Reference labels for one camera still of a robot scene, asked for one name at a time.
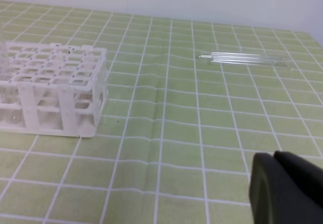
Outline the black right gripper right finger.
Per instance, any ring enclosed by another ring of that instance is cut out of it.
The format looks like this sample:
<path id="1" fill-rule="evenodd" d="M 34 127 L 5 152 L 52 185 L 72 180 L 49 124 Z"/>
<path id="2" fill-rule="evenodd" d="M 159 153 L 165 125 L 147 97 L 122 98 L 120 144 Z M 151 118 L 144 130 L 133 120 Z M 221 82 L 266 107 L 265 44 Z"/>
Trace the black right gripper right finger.
<path id="1" fill-rule="evenodd" d="M 276 151 L 281 171 L 273 188 L 273 223 L 322 223 L 322 169 Z"/>

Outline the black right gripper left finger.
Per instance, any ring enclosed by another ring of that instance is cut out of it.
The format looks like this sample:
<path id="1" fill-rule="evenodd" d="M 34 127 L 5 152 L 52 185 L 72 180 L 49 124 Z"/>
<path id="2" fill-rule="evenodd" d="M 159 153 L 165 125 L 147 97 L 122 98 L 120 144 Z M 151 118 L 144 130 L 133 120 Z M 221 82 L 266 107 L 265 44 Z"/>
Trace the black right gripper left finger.
<path id="1" fill-rule="evenodd" d="M 310 203 L 283 167 L 268 153 L 254 155 L 249 187 L 254 223 L 309 223 Z"/>

